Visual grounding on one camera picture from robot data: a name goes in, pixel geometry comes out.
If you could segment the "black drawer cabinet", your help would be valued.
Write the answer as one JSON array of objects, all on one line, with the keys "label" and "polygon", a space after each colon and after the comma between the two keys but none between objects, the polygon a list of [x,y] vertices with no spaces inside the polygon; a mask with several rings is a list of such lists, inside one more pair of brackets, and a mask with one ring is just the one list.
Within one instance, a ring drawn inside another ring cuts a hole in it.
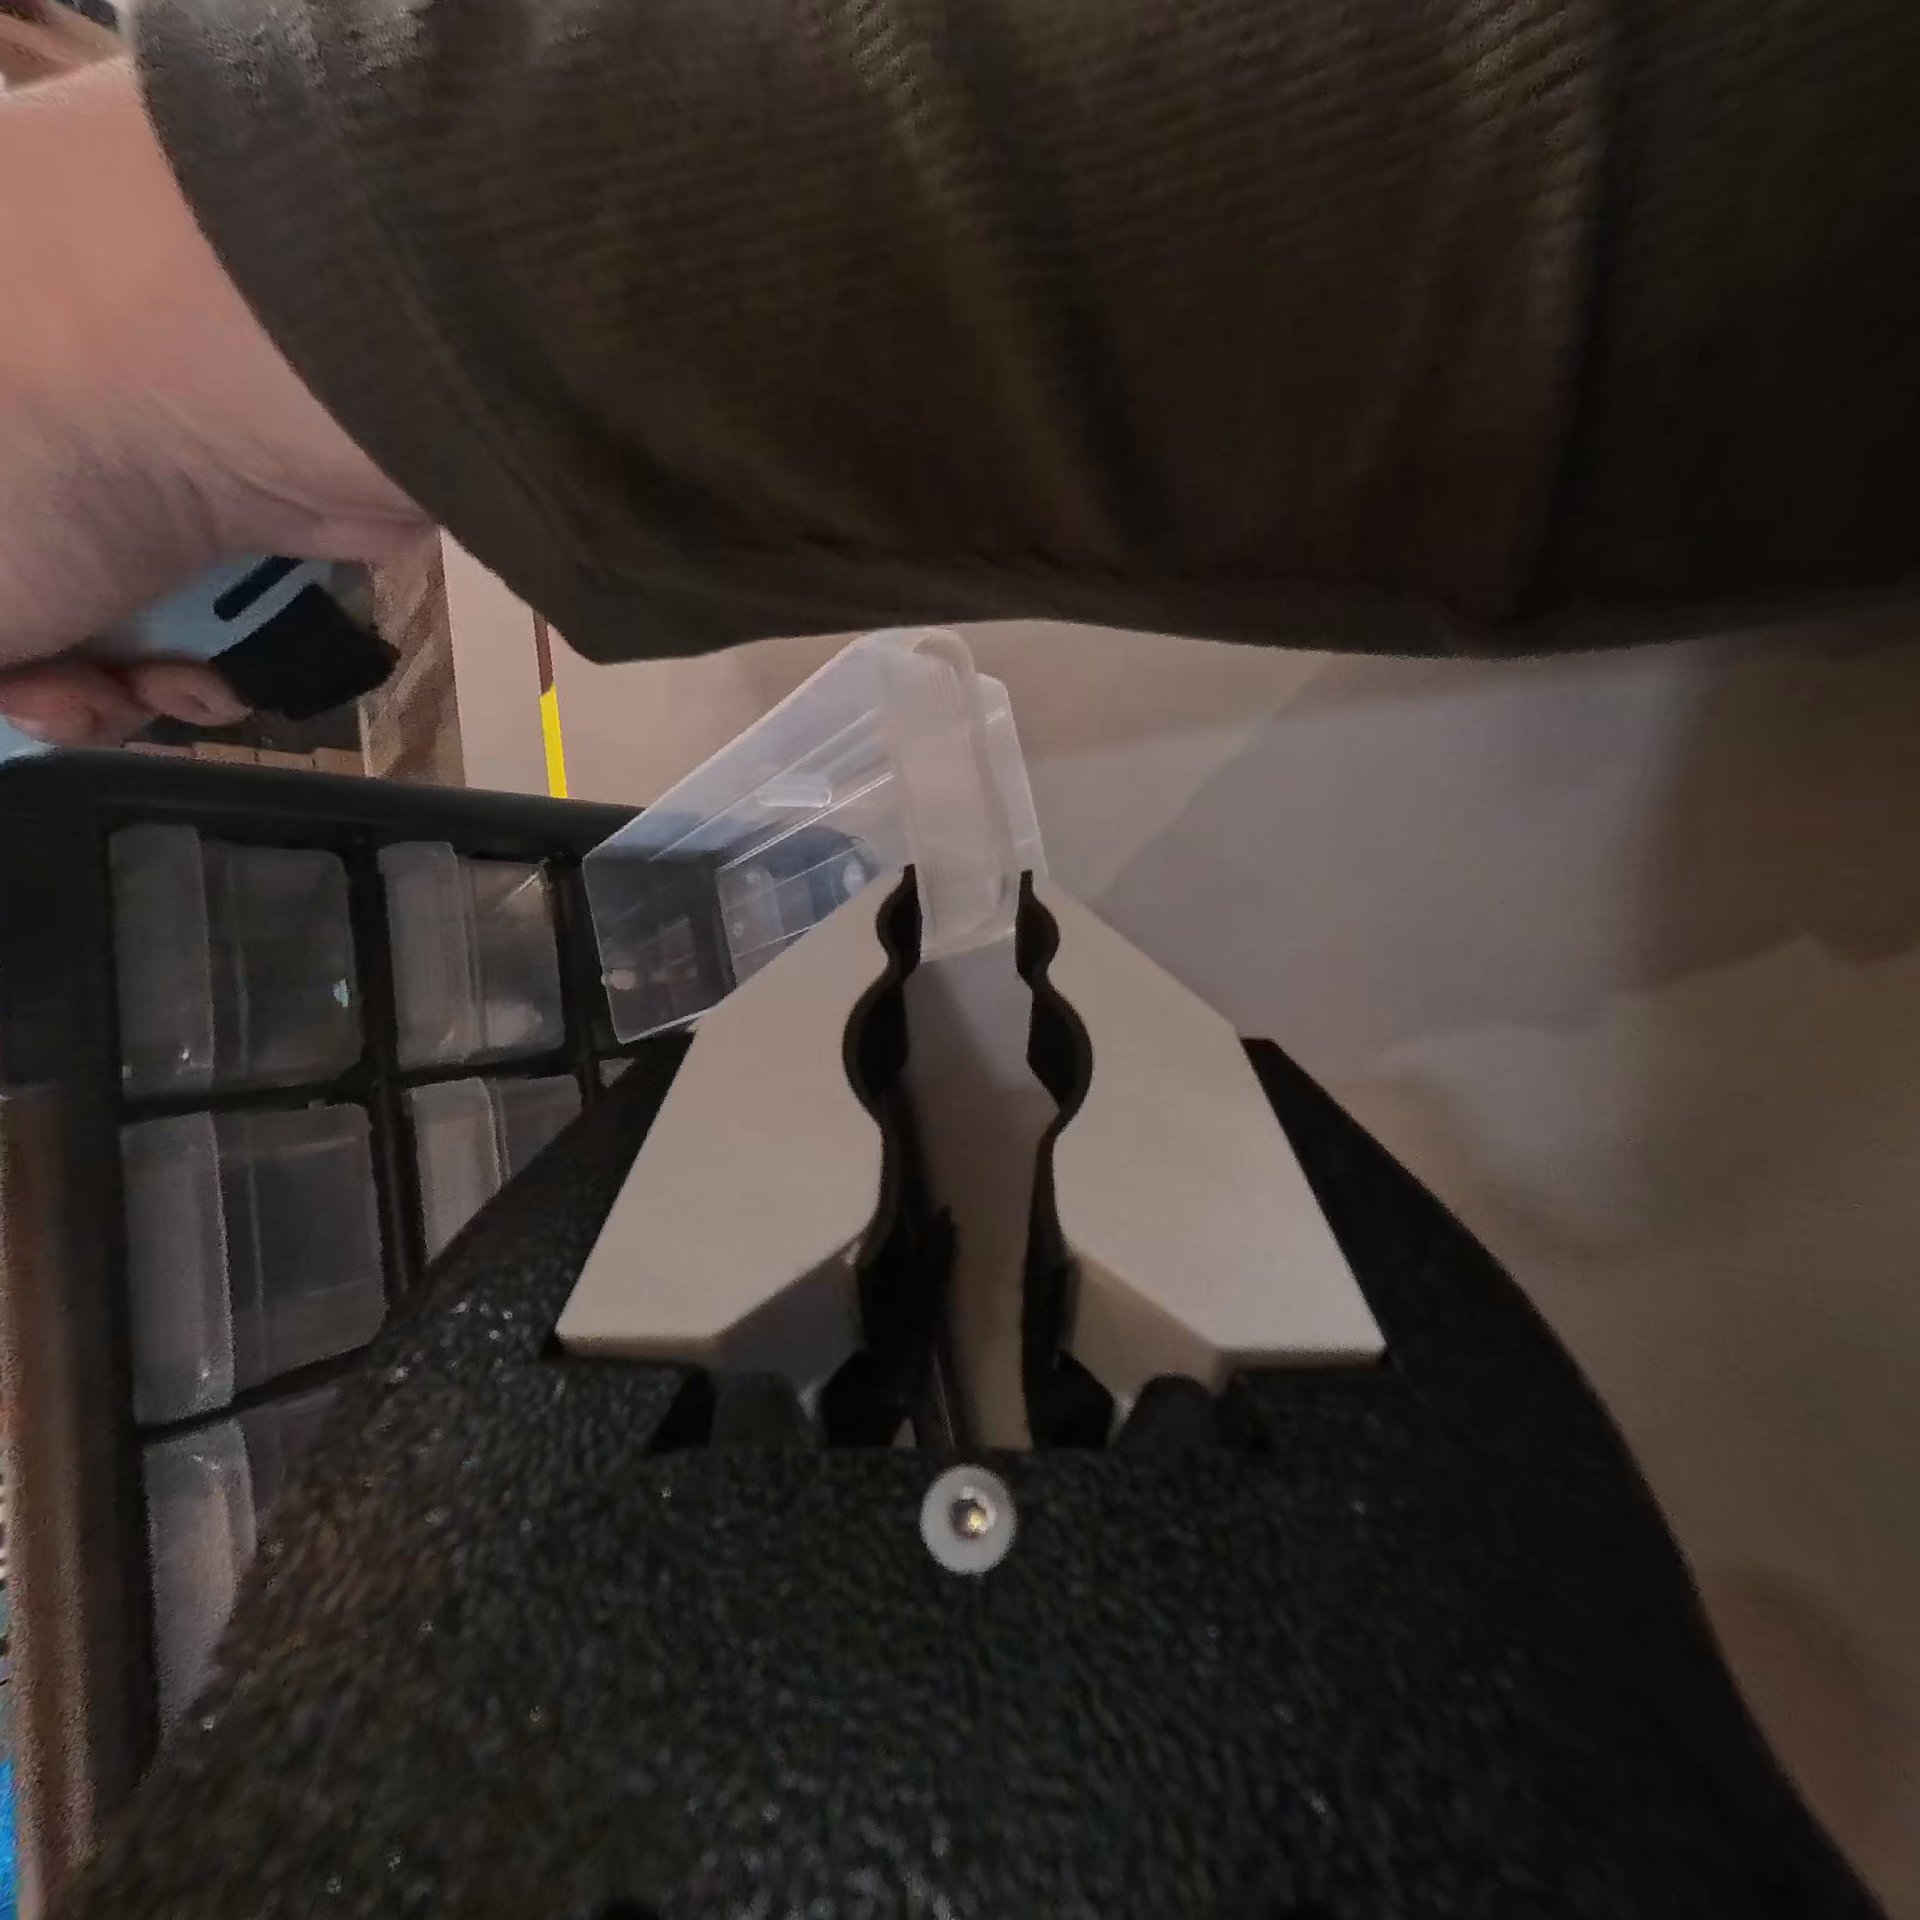
[{"label": "black drawer cabinet", "polygon": [[[324,1091],[373,1125],[374,1276],[280,1507],[229,1664],[156,1750],[123,1303],[108,840],[181,822],[335,851],[362,1045]],[[140,754],[2,772],[2,1392],[12,1404],[21,1845],[50,1916],[696,1916],[663,1762],[617,1760],[611,1696],[561,1700],[561,1573],[641,1545],[686,1368],[565,1361],[561,1293],[680,1064],[651,1041],[611,1116],[515,1178],[431,1279],[398,1150],[398,997],[374,851],[577,859],[605,808]]]}]

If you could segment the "set of clear cabinet drawers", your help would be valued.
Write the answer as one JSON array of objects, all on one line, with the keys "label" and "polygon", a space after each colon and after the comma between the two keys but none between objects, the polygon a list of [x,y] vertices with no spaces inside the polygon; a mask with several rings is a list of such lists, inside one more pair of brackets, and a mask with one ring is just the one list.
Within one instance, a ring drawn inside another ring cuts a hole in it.
[{"label": "set of clear cabinet drawers", "polygon": [[555,861],[111,836],[156,1724],[353,1360],[586,1107]]}]

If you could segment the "person's right hand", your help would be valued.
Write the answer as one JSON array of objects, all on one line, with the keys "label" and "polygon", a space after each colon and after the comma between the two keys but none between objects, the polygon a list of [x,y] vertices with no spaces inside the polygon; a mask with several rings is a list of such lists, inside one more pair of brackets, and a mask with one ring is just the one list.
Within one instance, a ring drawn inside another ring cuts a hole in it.
[{"label": "person's right hand", "polygon": [[85,648],[218,562],[389,562],[427,526],[256,332],[108,358],[2,340],[2,722],[52,749],[234,722],[212,668]]}]

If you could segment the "person's right forearm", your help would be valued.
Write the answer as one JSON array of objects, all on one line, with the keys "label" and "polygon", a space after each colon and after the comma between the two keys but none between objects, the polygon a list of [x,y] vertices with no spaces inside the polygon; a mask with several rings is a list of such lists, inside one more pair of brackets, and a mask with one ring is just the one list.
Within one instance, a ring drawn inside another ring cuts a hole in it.
[{"label": "person's right forearm", "polygon": [[134,5],[2,340],[256,332],[589,659],[1917,613],[1917,5]]}]

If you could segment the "small clear plastic drawer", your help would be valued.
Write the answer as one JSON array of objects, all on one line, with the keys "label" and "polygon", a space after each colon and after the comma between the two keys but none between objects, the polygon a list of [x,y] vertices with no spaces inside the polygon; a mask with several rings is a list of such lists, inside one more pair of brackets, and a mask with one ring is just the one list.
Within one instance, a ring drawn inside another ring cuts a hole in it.
[{"label": "small clear plastic drawer", "polygon": [[586,855],[615,1037],[702,1018],[900,869],[935,956],[1013,934],[1044,875],[1008,688],[937,626],[853,639]]}]

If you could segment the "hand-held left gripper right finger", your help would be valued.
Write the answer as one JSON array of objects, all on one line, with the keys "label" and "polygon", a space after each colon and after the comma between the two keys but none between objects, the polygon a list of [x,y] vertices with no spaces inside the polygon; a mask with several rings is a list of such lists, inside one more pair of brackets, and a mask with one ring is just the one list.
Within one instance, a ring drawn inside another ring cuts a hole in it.
[{"label": "hand-held left gripper right finger", "polygon": [[1092,907],[1020,899],[1026,1057],[1055,1104],[1021,1261],[1036,1448],[1108,1448],[1159,1383],[1217,1397],[1276,1368],[1365,1368],[1385,1332],[1251,1045]]}]

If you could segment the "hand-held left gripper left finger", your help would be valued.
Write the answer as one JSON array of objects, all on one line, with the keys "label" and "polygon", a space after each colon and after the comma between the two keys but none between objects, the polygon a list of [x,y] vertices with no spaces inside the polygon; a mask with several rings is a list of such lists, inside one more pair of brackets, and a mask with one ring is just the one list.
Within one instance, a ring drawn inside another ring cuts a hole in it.
[{"label": "hand-held left gripper left finger", "polygon": [[691,1027],[559,1316],[567,1360],[778,1383],[827,1442],[961,1439],[958,1228],[908,1085],[918,962],[900,869]]}]

